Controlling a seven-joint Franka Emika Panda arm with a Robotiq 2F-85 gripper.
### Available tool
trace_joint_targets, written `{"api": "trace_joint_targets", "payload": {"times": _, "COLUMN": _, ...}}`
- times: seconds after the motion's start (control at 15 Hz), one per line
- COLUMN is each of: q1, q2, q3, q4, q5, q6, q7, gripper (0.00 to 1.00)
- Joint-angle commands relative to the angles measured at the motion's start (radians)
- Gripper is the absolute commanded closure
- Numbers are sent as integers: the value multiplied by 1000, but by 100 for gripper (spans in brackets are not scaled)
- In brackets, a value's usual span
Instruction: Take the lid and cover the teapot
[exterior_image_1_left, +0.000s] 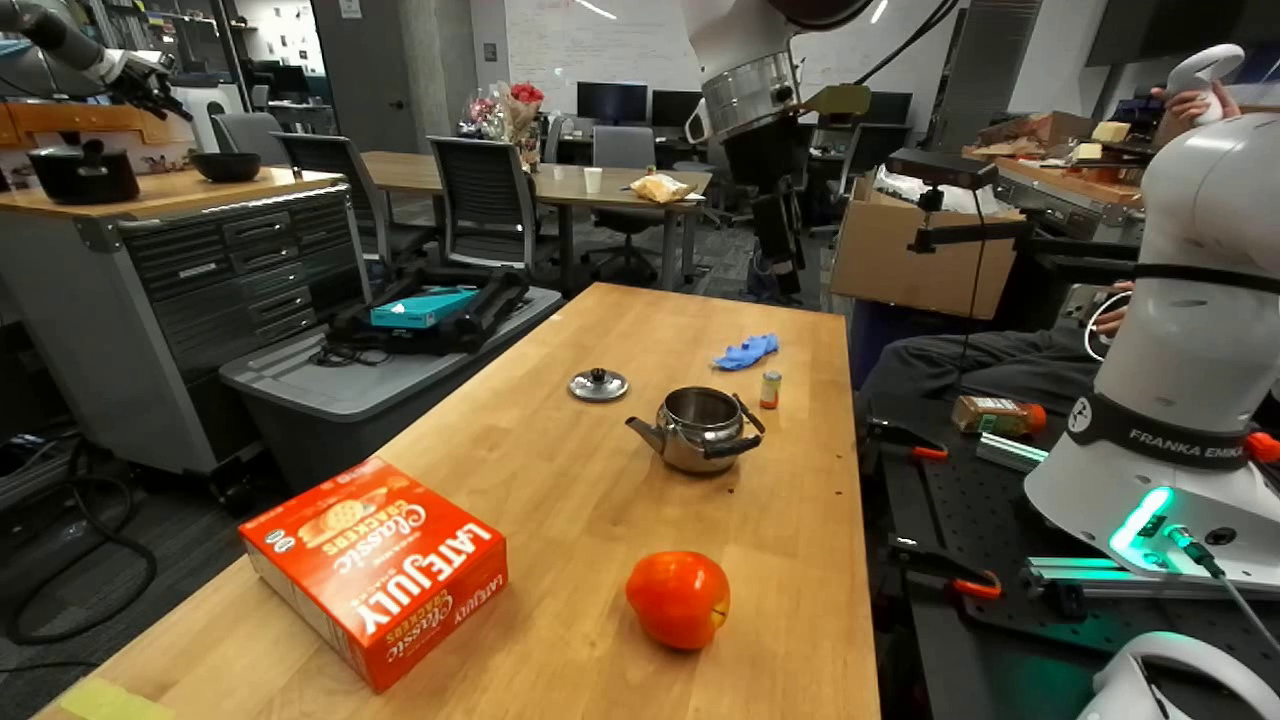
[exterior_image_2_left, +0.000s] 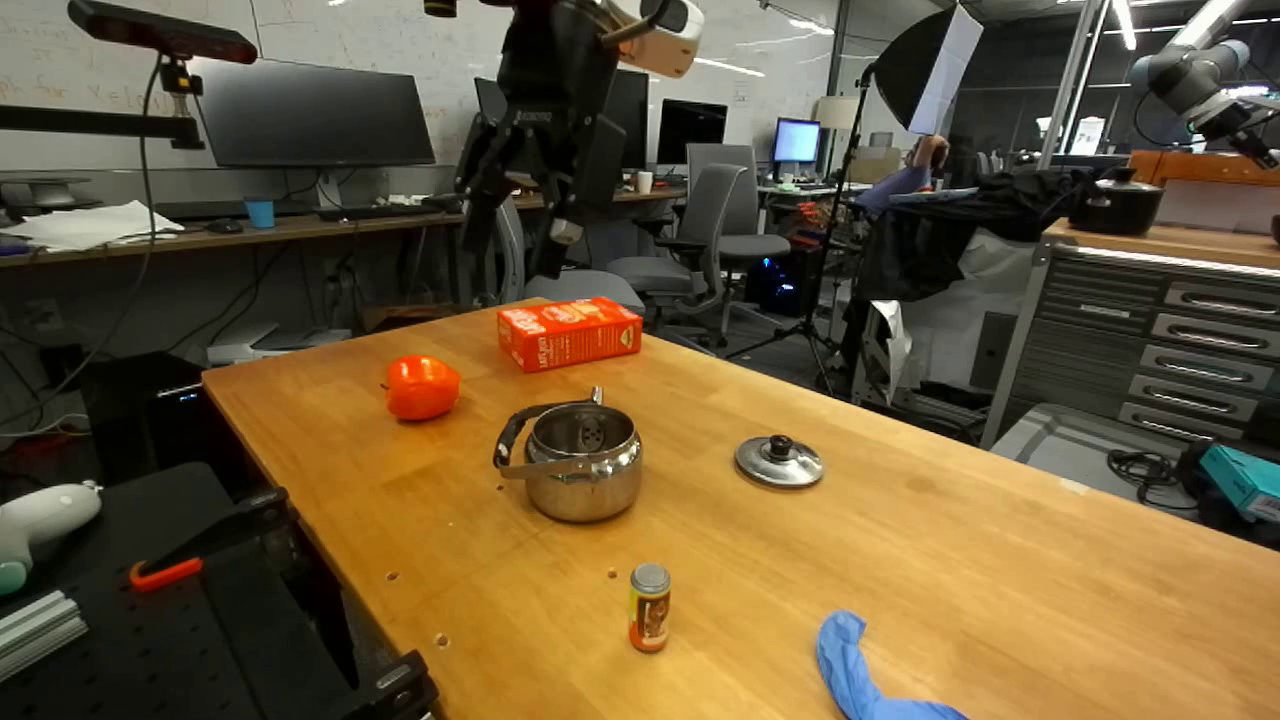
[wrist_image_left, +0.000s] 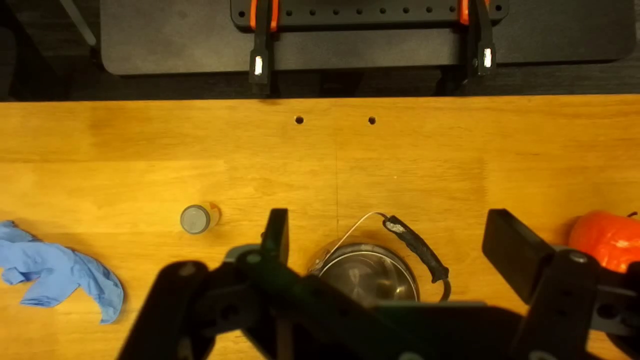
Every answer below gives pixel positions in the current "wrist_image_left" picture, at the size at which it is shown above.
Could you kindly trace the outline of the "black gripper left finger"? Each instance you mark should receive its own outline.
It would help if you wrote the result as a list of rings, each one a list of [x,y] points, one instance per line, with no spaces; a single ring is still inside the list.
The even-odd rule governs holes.
[[[287,233],[287,210],[271,207],[262,231],[259,250],[282,264],[287,262],[289,251],[289,233]]]

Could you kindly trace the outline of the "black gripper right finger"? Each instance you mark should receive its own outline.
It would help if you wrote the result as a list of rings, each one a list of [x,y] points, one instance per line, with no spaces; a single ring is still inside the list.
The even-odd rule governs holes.
[[[533,230],[503,207],[486,216],[482,251],[521,301],[529,301],[542,268],[554,255]]]

